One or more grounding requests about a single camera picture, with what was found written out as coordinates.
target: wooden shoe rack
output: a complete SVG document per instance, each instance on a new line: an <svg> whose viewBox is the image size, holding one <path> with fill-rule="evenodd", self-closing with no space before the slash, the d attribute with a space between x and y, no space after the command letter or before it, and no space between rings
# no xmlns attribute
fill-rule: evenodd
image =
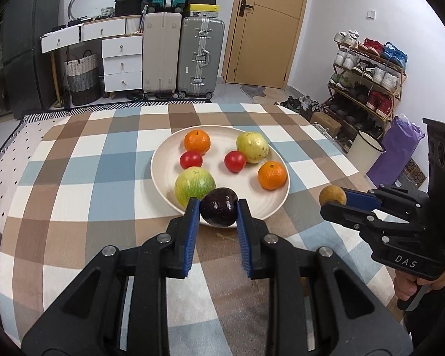
<svg viewBox="0 0 445 356"><path fill-rule="evenodd" d="M345 44L336 42L336 44L338 45L338 49L341 48L345 48L347 49L349 52L354 53L359 55L360 57L364 58L364 59L368 59L370 61L373 61L375 64L379 65L380 68L386 69L387 71L391 70L395 72L395 75L400 76L400 84L399 87L397 87L395 92L390 92L387 89L385 89L383 86L376 84L374 82L372 82L371 80L369 80L368 78L359 75L358 73L354 72L354 71L349 71L343 67L340 67L336 64L333 64L333 69L335 71L335 73L339 73L340 75L344 75L345 73L349 73L350 74L350 80L351 82L359 82L361 84L366 85L367 87L370 88L370 90L377 90L380 91L381 93L389 96L392 99L392 109L390 110L390 113L388 114L387 117L383 117L382 115L378 114L375 110L372 110L370 108L368 108L366 105L360 103L359 101L357 101L355 98L353 98L352 96L350 96L348 94L347 90L342 90L339 87L336 87L335 85L332 84L328 84L328 90L330 91L330 97L332 97L335 93L339 93L343 96L345 96L346 98L350 99L353 103L355 103L357 106L359 106L360 108L366 110L368 112L368 114L373 115L375 119L379 120L384 128L384 133L380 136L380 138L383 137L383 135L385 134L385 132L387 131L387 129L389 128L389 123L391 122L391 120L394 118L394 113L395 110L397 108L397 105L400 103L401 98L402 98L402 86L404 85L405 80L407 79L407 75L402 71L402 68L399 67L398 65L391 63L391 62L387 62L387 60L376 56L373 53L369 53L369 52L365 52L361 49L357 49L357 48L352 48L350 46L347 46ZM333 119L335 119L337 122L339 122L343 127L342 128L346 128L348 132L355 134L357 133L357 129L352 126L351 124L349 124L348 122L346 122L344 119L341 119L338 115L336 115L333 111L331 111L328 106L324 107L325 112L332 117Z"/></svg>

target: tomato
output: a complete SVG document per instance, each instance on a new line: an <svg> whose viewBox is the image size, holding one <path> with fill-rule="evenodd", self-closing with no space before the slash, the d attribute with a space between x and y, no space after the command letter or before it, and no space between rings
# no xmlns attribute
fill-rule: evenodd
<svg viewBox="0 0 445 356"><path fill-rule="evenodd" d="M224 164L232 173L241 171L247 163L245 155L240 151L231 151L224 157Z"/></svg>
<svg viewBox="0 0 445 356"><path fill-rule="evenodd" d="M183 169L187 169L188 167L201 167L203 164L203 157L199 152L196 151L186 151L180 157L180 165Z"/></svg>

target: fruit plate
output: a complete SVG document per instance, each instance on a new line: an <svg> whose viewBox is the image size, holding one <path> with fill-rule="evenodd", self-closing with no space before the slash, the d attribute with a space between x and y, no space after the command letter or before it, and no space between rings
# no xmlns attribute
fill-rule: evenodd
<svg viewBox="0 0 445 356"><path fill-rule="evenodd" d="M180 157L186 151L183 146L185 135L193 130L205 131L211 139L211 148L203 155L203 169L210 172L216 187L228 187L235 191L238 198L247 199L250 213L254 218L265 220L283 205L290 188L290 176L282 187L276 190L264 190L257 180L259 168L267 161L280 162L288 173L287 166L280 155L269 146L267 157L257 163L248 163L237 173L231 173L224 165L224 157L230 151L236 150L236 139L244 131L224 126L196 126L182 129L169 136L153 153L150 162L150 172L153 183L163 199L180 214L184 214L182 206L174 194L174 183L178 175L183 172ZM200 219L204 225L209 224Z"/></svg>

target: checkered tablecloth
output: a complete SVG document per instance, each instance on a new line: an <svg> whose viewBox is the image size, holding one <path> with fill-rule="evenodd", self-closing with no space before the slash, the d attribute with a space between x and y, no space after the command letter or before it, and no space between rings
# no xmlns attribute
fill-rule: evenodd
<svg viewBox="0 0 445 356"><path fill-rule="evenodd" d="M8 213L0 250L0 311L20 343L43 311L102 247L141 245L176 212L150 177L154 150L196 125L257 131L283 157L290 194L266 222L295 246L332 247L387 305L392 280L353 230L324 221L328 183L369 185L301 116L274 105L182 104L87 112L56 121L32 155ZM200 226L186 280L169 279L168 324L175 355L261 355L268 285L241 267L235 230Z"/></svg>

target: wooden door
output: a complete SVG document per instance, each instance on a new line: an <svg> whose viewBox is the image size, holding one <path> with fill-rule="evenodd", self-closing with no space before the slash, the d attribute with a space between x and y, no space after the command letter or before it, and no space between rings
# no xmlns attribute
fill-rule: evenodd
<svg viewBox="0 0 445 356"><path fill-rule="evenodd" d="M303 0L240 0L226 82L284 87L302 7Z"/></svg>

